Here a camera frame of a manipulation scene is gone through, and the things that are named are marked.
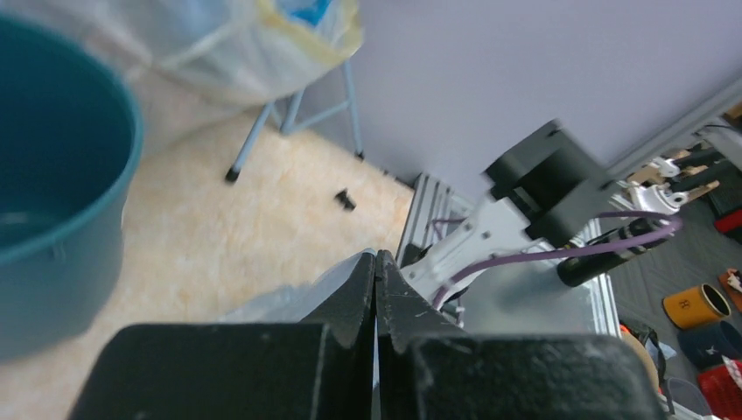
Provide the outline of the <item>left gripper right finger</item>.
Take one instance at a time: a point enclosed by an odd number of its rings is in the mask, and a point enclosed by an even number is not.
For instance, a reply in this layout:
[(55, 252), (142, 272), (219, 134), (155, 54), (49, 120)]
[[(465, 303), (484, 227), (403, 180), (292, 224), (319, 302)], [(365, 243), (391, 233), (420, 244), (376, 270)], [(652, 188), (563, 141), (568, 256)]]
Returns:
[(473, 334), (377, 253), (383, 419), (663, 419), (635, 351), (604, 334)]

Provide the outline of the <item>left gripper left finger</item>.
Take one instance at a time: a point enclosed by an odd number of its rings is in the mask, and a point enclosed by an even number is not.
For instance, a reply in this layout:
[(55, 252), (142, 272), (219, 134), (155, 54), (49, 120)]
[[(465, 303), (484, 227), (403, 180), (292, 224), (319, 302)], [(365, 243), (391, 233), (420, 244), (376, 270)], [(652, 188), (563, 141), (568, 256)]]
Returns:
[(369, 419), (375, 255), (278, 321), (136, 324), (102, 349), (72, 419)]

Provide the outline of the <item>light blue trash bag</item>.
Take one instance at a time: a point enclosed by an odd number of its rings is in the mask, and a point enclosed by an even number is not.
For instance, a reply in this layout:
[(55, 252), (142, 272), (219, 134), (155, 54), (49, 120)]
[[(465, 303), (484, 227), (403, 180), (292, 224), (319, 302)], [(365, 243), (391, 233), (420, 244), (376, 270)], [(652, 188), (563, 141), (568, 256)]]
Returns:
[(285, 284), (270, 290), (217, 319), (220, 323), (294, 323), (329, 298), (351, 276), (363, 256), (375, 256), (366, 248), (325, 271), (314, 283)]

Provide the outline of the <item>teal plastic trash bin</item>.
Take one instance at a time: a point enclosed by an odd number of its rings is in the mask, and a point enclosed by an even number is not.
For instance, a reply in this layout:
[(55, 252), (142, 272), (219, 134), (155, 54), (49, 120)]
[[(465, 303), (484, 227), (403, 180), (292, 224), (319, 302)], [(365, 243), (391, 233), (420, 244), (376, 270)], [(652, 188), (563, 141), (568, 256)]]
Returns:
[(2, 15), (2, 362), (84, 333), (109, 300), (143, 146), (139, 107), (114, 72)]

